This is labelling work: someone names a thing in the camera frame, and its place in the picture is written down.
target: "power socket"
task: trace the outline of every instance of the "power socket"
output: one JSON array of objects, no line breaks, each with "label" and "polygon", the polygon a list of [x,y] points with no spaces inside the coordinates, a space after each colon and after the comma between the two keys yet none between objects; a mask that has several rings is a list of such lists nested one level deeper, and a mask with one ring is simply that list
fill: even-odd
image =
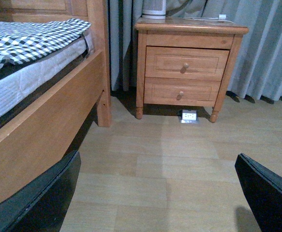
[{"label": "power socket", "polygon": [[197,120],[197,111],[196,110],[183,110],[182,120]]}]

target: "black and white checkered fabric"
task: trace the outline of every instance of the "black and white checkered fabric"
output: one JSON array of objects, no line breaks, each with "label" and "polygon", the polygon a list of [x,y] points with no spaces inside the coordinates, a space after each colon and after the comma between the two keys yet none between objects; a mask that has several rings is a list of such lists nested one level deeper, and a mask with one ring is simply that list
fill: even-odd
[{"label": "black and white checkered fabric", "polygon": [[89,22],[69,19],[49,23],[0,22],[0,69],[5,63],[23,64],[57,51],[76,40]]}]

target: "wooden floor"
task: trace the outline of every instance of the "wooden floor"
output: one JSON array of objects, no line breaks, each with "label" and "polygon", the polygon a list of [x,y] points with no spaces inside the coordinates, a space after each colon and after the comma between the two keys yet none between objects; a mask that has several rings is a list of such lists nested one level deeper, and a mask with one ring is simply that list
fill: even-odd
[{"label": "wooden floor", "polygon": [[282,101],[226,97],[214,124],[129,110],[112,97],[112,126],[92,123],[61,232],[260,231],[234,164],[245,153],[282,176]]}]

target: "white mattress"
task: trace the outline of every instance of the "white mattress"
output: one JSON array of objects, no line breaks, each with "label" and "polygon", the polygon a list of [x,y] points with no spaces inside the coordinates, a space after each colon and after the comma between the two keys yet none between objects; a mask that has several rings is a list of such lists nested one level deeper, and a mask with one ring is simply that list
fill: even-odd
[{"label": "white mattress", "polygon": [[[89,47],[89,54],[91,54],[94,48],[90,29],[86,31],[85,39]],[[85,50],[85,40],[79,38],[65,48],[1,79],[0,117],[20,103],[39,86],[50,80]]]}]

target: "gray curtain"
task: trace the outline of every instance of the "gray curtain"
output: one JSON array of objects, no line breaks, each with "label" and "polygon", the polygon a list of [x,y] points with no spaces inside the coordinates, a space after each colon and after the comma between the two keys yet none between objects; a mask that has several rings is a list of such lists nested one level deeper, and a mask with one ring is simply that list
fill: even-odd
[{"label": "gray curtain", "polygon": [[[133,29],[141,16],[142,1],[110,1],[112,90],[136,85],[136,41]],[[277,101],[282,96],[282,0],[167,0],[167,15],[218,17],[245,25],[228,90],[244,98],[263,95]]]},{"label": "gray curtain", "polygon": [[134,24],[142,15],[142,0],[110,0],[109,35],[111,89],[136,86],[137,31]]}]

